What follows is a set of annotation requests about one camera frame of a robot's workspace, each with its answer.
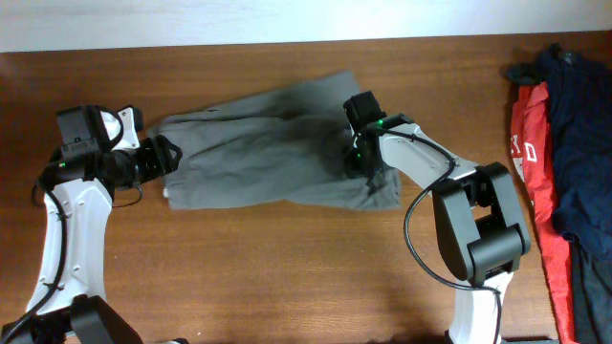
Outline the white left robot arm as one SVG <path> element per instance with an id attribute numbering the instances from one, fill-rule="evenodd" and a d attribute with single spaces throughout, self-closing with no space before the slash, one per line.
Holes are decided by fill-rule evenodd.
<path id="1" fill-rule="evenodd" d="M 118 190 L 176 171 L 181 149 L 163 135 L 140 139 L 142 112 L 83 105 L 57 113 L 62 143 L 37 178 L 46 234 L 38 279 L 25 313 L 3 326 L 4 343 L 139 343 L 106 301 L 104 241 Z"/>

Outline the grey cargo shorts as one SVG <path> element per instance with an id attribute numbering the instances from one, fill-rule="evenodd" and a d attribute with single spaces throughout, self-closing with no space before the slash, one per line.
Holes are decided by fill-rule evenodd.
<path id="1" fill-rule="evenodd" d="M 237 208 L 289 201 L 353 210 L 400 206 L 401 180 L 347 176 L 351 139 L 342 105 L 360 90 L 350 72 L 297 83 L 187 114 L 152 127 L 182 150 L 163 178 L 173 209 Z"/>

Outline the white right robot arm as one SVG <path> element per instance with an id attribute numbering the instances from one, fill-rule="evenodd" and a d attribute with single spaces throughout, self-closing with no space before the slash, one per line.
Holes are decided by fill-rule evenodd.
<path id="1" fill-rule="evenodd" d="M 422 189 L 404 215 L 405 238 L 417 205 L 425 197 L 432 200 L 438 249 L 454 278 L 434 272 L 413 243 L 406 245 L 426 274 L 455 291 L 446 342 L 501 342 L 505 292 L 531 248 L 508 168 L 500 162 L 480 165 L 460 158 L 413 119 L 388 116 L 371 92 L 350 97 L 343 110 L 352 132 L 348 169 L 374 178 L 392 167 Z"/>

